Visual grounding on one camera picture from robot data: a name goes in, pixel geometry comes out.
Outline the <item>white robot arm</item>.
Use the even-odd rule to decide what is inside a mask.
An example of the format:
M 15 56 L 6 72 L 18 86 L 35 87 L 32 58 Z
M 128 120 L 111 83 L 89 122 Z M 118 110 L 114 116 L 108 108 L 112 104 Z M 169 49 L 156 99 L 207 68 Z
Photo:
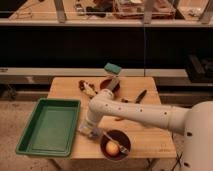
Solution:
M 184 136 L 181 171 L 213 171 L 213 101 L 192 108 L 122 103 L 101 90 L 89 104 L 79 131 L 89 136 L 104 116 L 115 116 L 166 129 Z

